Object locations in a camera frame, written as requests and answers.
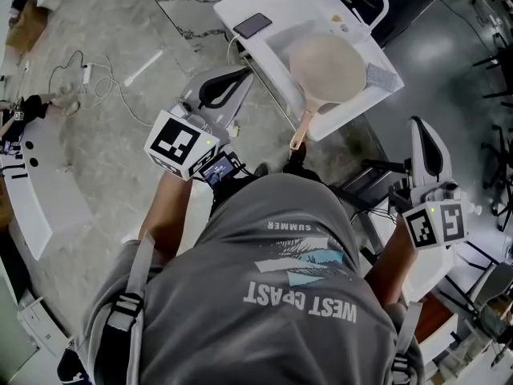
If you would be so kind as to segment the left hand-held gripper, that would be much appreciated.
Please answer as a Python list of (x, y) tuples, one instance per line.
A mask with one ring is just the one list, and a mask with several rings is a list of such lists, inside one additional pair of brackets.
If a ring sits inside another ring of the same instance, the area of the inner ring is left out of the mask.
[(189, 180), (229, 142), (225, 128), (239, 111), (253, 80), (253, 73), (241, 65), (213, 68), (194, 76), (181, 97), (191, 107), (201, 107), (211, 121), (188, 111), (181, 102), (162, 110), (144, 145), (148, 157), (172, 175)]

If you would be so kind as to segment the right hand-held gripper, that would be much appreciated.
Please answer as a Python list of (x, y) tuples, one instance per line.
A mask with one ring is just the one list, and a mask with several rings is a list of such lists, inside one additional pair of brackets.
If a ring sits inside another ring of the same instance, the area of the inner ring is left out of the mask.
[(469, 202), (452, 180), (450, 153), (425, 120), (413, 116), (410, 128), (414, 188), (405, 180), (393, 184), (390, 207), (402, 216), (415, 249), (463, 242), (468, 234)]

